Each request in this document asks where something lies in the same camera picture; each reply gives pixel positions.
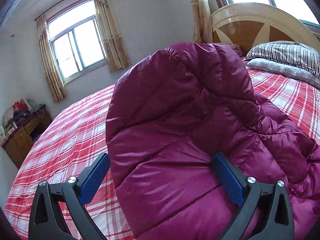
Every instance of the blue gripper pad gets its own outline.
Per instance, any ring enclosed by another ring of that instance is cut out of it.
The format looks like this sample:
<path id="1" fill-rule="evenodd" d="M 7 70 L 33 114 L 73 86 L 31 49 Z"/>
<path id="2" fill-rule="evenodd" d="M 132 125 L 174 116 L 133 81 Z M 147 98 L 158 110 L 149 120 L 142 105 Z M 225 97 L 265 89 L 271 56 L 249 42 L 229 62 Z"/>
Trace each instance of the blue gripper pad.
<path id="1" fill-rule="evenodd" d="M 95 167 L 92 169 L 82 186 L 80 187 L 80 203 L 81 205 L 88 204 L 92 201 L 98 188 L 101 185 L 104 177 L 106 176 L 110 168 L 110 157 L 108 154 L 104 154 L 98 161 Z"/>
<path id="2" fill-rule="evenodd" d="M 213 155 L 212 167 L 218 178 L 220 179 L 232 203 L 238 205 L 239 207 L 242 207 L 245 202 L 244 189 L 219 154 Z"/>

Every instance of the headboard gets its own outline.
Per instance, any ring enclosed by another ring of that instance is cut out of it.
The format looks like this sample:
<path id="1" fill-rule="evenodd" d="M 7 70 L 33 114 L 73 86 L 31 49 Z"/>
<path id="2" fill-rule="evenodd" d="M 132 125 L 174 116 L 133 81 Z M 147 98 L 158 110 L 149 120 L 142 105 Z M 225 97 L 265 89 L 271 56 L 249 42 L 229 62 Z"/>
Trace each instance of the headboard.
<path id="1" fill-rule="evenodd" d="M 238 44 L 246 55 L 268 41 L 296 41 L 320 51 L 320 41 L 299 20 L 277 7 L 262 3 L 234 3 L 212 15 L 213 42 Z"/>

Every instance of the gray patterned pillow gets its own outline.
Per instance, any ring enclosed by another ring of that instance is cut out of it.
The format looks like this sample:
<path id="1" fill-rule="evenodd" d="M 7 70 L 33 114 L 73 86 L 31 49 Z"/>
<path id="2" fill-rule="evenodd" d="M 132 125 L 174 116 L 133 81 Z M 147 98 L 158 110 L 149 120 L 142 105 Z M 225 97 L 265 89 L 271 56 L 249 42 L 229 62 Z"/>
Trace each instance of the gray patterned pillow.
<path id="1" fill-rule="evenodd" d="M 301 80 L 317 89 L 320 89 L 320 79 L 303 68 L 277 63 L 264 58 L 254 58 L 250 60 L 246 66 L 253 69 L 281 74 L 290 78 Z"/>
<path id="2" fill-rule="evenodd" d="M 253 47 L 247 54 L 246 60 L 265 58 L 278 63 L 303 68 L 320 78 L 319 53 L 302 43 L 293 41 L 272 41 Z"/>

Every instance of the metal screw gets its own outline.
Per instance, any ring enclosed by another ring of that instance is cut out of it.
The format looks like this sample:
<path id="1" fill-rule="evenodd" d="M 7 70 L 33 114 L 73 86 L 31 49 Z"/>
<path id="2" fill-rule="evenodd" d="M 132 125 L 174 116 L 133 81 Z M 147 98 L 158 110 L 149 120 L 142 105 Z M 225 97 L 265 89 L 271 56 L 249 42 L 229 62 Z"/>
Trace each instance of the metal screw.
<path id="1" fill-rule="evenodd" d="M 256 183 L 256 179 L 254 177 L 249 177 L 248 182 L 251 184 L 254 184 L 254 183 Z"/>
<path id="2" fill-rule="evenodd" d="M 279 180 L 279 181 L 278 181 L 278 185 L 279 185 L 280 187 L 284 187 L 284 182 L 283 182 L 282 180 Z"/>
<path id="3" fill-rule="evenodd" d="M 73 176 L 72 176 L 72 177 L 70 177 L 70 178 L 68 179 L 68 182 L 69 182 L 69 183 L 74 183 L 74 182 L 76 181 L 76 179 L 77 179 L 76 177 L 73 177 Z"/>
<path id="4" fill-rule="evenodd" d="M 46 182 L 45 180 L 41 180 L 41 181 L 39 182 L 39 186 L 40 186 L 40 187 L 43 187 L 45 184 L 47 184 L 47 182 Z"/>

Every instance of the striped pillow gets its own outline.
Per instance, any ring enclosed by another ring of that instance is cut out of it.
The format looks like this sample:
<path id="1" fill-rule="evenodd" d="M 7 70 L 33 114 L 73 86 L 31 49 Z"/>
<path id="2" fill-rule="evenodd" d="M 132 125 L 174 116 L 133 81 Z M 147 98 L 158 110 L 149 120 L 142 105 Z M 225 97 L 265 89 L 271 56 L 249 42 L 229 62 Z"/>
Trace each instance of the striped pillow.
<path id="1" fill-rule="evenodd" d="M 319 53 L 304 44 L 293 41 L 272 41 L 253 47 L 244 60 L 256 57 L 303 68 L 320 78 Z"/>

